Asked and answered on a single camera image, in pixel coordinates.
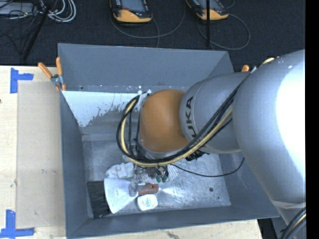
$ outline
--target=black floor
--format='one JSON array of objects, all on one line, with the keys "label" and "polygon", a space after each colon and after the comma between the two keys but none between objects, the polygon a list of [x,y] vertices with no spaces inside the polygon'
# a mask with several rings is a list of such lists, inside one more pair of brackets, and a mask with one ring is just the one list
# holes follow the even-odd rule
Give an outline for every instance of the black floor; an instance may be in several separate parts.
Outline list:
[{"label": "black floor", "polygon": [[[8,19],[0,17],[0,65],[55,65],[58,43],[121,45],[159,48],[211,49],[198,29],[206,36],[206,26],[185,5],[184,0],[147,0],[154,20],[138,28],[120,30],[112,24],[109,0],[74,0],[77,14],[69,23],[47,19],[26,61],[23,55],[28,40],[41,20],[36,18]],[[232,0],[220,0],[228,7]],[[305,48],[306,0],[234,0],[228,11],[236,16],[211,24],[211,41],[215,50],[228,50],[235,71],[244,64],[255,66],[268,56],[280,56]]]}]

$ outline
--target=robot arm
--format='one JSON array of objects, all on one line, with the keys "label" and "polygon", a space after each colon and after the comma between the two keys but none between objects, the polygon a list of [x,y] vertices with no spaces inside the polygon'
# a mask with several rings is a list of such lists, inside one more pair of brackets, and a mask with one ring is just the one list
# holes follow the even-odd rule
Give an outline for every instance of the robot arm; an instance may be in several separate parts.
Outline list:
[{"label": "robot arm", "polygon": [[186,93],[153,94],[141,110],[137,144],[140,158],[131,161],[144,167],[242,152],[288,224],[306,206],[305,51],[203,80]]}]

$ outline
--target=bin floor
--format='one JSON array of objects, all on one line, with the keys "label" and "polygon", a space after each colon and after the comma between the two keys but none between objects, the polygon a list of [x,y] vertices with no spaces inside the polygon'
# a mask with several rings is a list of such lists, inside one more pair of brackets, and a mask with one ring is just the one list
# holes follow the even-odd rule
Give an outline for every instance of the bin floor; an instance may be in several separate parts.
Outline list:
[{"label": "bin floor", "polygon": [[[85,177],[87,182],[103,181],[105,172],[111,166],[123,162],[122,153],[115,141],[84,140]],[[181,168],[204,175],[220,175],[223,173],[217,154],[203,155],[193,161],[176,162]],[[229,206],[230,200],[224,177],[203,177],[194,175],[177,167],[168,166],[169,180],[159,183],[159,191],[155,194],[158,206],[152,211],[168,211],[192,208]],[[144,177],[145,182],[157,183],[155,179]],[[140,213],[136,201],[114,215]]]}]

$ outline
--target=orange clip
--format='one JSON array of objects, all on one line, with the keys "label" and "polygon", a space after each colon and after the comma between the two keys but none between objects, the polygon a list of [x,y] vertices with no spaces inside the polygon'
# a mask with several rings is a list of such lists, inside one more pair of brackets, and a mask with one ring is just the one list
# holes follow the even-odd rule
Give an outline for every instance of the orange clip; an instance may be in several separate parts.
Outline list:
[{"label": "orange clip", "polygon": [[[55,63],[56,63],[56,68],[58,69],[58,75],[61,76],[63,74],[63,71],[62,71],[62,65],[61,65],[60,57],[56,57]],[[66,90],[65,84],[62,84],[62,90]]]},{"label": "orange clip", "polygon": [[[58,70],[58,75],[52,75],[52,73],[49,71],[49,69],[41,62],[38,63],[38,67],[43,71],[43,73],[53,81],[53,83],[55,83],[56,85],[58,84],[58,82],[63,82],[63,79],[61,77],[58,78],[58,76],[62,76],[62,66],[61,66],[61,61],[60,61],[60,57],[56,58],[56,68]],[[61,88],[62,90],[66,90],[66,86],[65,84],[61,84]]]}]

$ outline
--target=blue tape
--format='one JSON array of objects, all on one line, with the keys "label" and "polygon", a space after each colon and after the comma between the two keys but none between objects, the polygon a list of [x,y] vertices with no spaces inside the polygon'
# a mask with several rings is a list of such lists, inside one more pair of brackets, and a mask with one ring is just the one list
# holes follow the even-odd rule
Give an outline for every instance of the blue tape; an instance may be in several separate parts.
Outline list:
[{"label": "blue tape", "polygon": [[34,228],[15,229],[15,212],[6,210],[5,228],[0,231],[0,238],[15,239],[15,237],[27,237],[34,234]]},{"label": "blue tape", "polygon": [[10,93],[18,92],[18,80],[32,81],[33,74],[19,74],[19,71],[11,67]]}]

